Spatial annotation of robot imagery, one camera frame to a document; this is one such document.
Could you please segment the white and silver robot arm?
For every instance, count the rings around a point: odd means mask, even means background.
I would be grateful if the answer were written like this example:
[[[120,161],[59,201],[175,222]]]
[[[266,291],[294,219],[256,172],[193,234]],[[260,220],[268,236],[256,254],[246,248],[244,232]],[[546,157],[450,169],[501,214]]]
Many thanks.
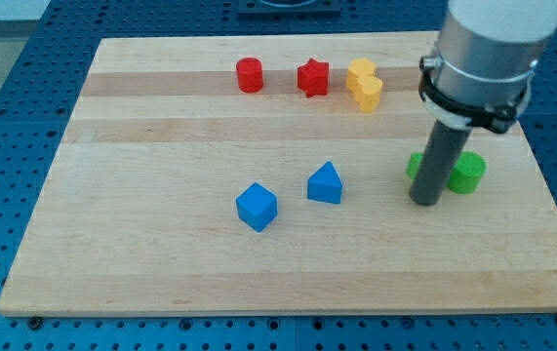
[[[557,0],[450,0],[419,95],[439,123],[504,134],[525,112],[539,58],[557,28]]]

